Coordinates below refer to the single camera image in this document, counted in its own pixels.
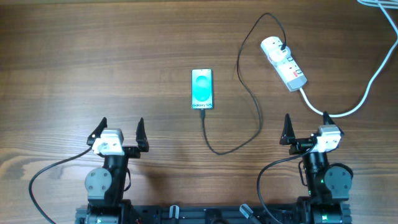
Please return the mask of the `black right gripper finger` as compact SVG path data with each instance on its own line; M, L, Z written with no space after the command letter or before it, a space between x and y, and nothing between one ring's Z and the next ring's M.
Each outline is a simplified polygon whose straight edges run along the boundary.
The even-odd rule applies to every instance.
M284 120L284 128L280 137L280 145L291 145L295 143L295 133L292 127L290 115L287 113Z
M332 120L331 116L328 114L327 111L323 112L323 124L324 125L335 125L339 131L340 131L340 135L343 136L344 132L337 126L337 124Z

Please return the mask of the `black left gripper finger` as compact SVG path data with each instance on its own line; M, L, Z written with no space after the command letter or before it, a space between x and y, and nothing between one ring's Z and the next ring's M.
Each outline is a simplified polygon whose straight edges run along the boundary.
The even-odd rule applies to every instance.
M105 128L107 128L107 119L106 117L103 117L103 119L100 121L99 125L94 129L94 131L88 136L86 144L88 146L92 146L97 138L101 136L101 133Z
M141 152L149 151L149 142L147 140L143 118L140 119L140 121L138 122L138 125L137 125L136 142L137 142L137 146Z

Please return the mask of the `blue screen Galaxy smartphone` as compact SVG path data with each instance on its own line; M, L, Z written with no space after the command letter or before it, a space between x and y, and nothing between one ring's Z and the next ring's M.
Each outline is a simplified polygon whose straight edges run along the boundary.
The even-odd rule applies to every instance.
M192 70L192 109L213 108L213 72L210 68Z

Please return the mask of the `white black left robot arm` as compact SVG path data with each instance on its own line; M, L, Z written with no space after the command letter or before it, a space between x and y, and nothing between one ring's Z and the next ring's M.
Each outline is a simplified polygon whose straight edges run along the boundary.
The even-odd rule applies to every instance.
M124 192L130 188L125 185L131 177L128 169L129 159L138 159L142 152L149 151L144 120L140 119L136 129L136 146L123 146L124 136L119 128L109 128L103 118L88 136L89 145L95 154L104 159L100 168L89 172L85 179L88 192L88 206L76 223L140 223L141 218Z

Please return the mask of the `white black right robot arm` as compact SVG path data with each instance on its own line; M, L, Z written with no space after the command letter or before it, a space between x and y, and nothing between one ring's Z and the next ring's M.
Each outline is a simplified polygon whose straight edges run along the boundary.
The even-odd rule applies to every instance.
M298 223L351 223L351 210L345 202L353 183L353 171L342 163L330 164L327 154L338 148L344 132L327 112L323 124L308 138L296 138L290 116L286 114L281 145L289 145L289 154L302 158L299 172L307 197L297 199Z

